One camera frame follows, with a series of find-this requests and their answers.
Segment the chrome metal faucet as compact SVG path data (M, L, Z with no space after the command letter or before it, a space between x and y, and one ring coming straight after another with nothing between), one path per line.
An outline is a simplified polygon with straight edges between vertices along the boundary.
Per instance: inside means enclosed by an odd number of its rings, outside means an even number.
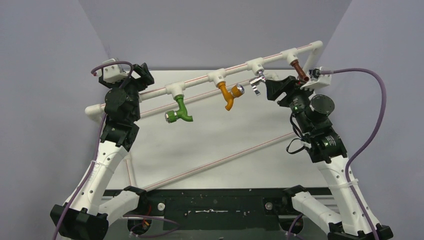
M266 82L266 77L264 75L264 70L259 70L256 73L255 77L249 80L249 84L256 96L259 96L261 94L258 89L258 85L265 82Z

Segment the white pvc pipe frame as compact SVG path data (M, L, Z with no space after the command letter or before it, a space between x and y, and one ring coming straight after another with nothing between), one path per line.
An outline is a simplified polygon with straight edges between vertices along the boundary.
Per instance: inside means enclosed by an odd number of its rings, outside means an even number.
M106 188L323 186L322 177L304 153L286 153L295 137L290 110L267 100L264 83L257 86L258 96L249 84L261 68L274 80L296 76L289 62L296 59L304 69L312 67L322 50L322 41L315 41L217 70L154 70L155 83L139 93L136 140ZM244 87L230 111L217 88L222 81L227 90L236 84ZM184 95L193 122L166 122L165 113L179 109L174 100L177 95Z

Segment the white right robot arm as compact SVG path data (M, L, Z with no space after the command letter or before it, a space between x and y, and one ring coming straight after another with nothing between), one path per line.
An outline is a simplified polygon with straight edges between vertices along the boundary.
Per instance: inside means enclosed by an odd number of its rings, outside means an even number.
M297 185L285 190L282 209L308 217L330 240L388 240L394 234L372 213L360 192L358 181L348 166L349 157L329 115L334 101L323 94L305 90L294 76L265 80L266 96L291 110L290 122L312 164L322 174L337 211L316 200L306 188Z

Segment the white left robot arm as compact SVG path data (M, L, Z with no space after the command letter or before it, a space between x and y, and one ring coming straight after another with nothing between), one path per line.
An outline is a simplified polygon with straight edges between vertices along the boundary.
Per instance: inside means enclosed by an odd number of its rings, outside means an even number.
M111 62L95 67L99 83L109 90L104 97L104 115L100 119L97 152L73 191L62 204L54 205L50 217L55 224L52 239L58 235L74 240L102 240L109 228L108 213L100 212L101 199L119 163L129 153L139 132L140 92L155 80L144 62L130 64L129 73L112 79L106 76Z

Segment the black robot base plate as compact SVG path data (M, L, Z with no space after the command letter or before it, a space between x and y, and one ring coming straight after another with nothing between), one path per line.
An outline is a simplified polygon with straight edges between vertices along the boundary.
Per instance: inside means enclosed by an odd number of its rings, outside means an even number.
M164 230L288 230L300 214L284 188L156 189L125 215L164 217Z

